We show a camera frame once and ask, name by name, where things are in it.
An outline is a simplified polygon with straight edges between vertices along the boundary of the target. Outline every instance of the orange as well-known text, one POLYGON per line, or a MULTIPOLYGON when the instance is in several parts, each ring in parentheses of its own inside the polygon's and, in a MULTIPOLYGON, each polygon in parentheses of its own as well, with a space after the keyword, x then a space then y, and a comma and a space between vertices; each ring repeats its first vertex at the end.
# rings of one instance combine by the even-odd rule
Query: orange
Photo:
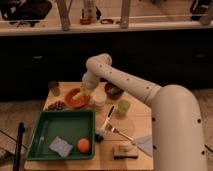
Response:
POLYGON ((88 153, 90 150, 90 142, 87 138, 78 140, 77 148, 81 153, 88 153))

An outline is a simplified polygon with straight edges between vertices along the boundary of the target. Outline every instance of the bowl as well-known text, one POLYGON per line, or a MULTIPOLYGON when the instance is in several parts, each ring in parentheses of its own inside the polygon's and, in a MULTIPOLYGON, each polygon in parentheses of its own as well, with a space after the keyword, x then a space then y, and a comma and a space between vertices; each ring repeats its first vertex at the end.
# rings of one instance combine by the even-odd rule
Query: bowl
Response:
POLYGON ((67 107, 82 108, 88 105, 90 100, 90 96, 88 95, 82 95, 78 97, 77 99, 73 99, 73 97, 79 92, 80 92, 80 88, 73 88, 65 95, 64 102, 67 107))
POLYGON ((116 100, 116 99, 120 98, 120 96, 124 92, 119 87, 115 86, 114 84, 112 84, 110 82, 107 82, 105 84, 104 90, 105 90, 107 96, 112 100, 116 100))

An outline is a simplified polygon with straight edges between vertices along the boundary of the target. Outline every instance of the small bowl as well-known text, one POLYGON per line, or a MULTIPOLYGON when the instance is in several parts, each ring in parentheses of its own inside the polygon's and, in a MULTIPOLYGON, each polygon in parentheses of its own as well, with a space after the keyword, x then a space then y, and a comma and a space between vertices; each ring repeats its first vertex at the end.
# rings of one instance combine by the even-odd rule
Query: small bowl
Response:
POLYGON ((81 25, 89 25, 89 24, 91 24, 92 23, 92 21, 91 21, 91 19, 89 19, 89 18, 81 18, 80 19, 80 24, 81 25))
POLYGON ((90 96, 83 95, 75 100, 72 98, 79 92, 80 92, 80 88, 73 88, 65 95, 64 102, 67 107, 81 108, 86 106, 89 103, 90 96))
POLYGON ((120 96, 123 94, 123 90, 121 90, 120 88, 118 88, 117 86, 115 86, 114 84, 107 82, 104 86, 104 90, 107 94, 107 96, 112 99, 112 100, 116 100, 118 98, 120 98, 120 96))

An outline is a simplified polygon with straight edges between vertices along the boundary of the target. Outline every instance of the green cup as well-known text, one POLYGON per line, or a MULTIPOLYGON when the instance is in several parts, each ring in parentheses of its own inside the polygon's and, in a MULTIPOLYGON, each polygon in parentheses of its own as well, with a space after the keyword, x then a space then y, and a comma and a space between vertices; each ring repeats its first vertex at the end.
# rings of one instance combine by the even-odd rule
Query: green cup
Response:
POLYGON ((120 100, 118 102, 118 113, 120 115, 125 115, 126 112, 129 110, 129 107, 130 107, 130 102, 129 101, 124 100, 124 99, 120 100))

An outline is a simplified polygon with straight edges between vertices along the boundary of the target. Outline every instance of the floor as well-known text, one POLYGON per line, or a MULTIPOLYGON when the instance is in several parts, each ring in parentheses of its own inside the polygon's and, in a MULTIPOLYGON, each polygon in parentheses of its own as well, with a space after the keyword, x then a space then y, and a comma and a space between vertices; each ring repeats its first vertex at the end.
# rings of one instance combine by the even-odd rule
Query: floor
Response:
MULTIPOLYGON (((194 90, 193 93, 199 101, 203 115, 205 144, 213 149, 213 89, 194 90)), ((24 122, 26 130, 23 135, 23 144, 28 146, 34 124, 43 109, 44 102, 44 100, 0 102, 0 130, 16 139, 18 124, 24 122)), ((0 133, 0 147, 14 153, 16 143, 0 133)), ((22 148, 22 156, 25 152, 26 150, 22 148)), ((206 152, 208 171, 213 171, 213 154, 209 150, 206 152)), ((0 164, 0 170, 11 171, 12 166, 12 161, 0 164)), ((21 170, 23 170, 23 160, 21 161, 21 170)))

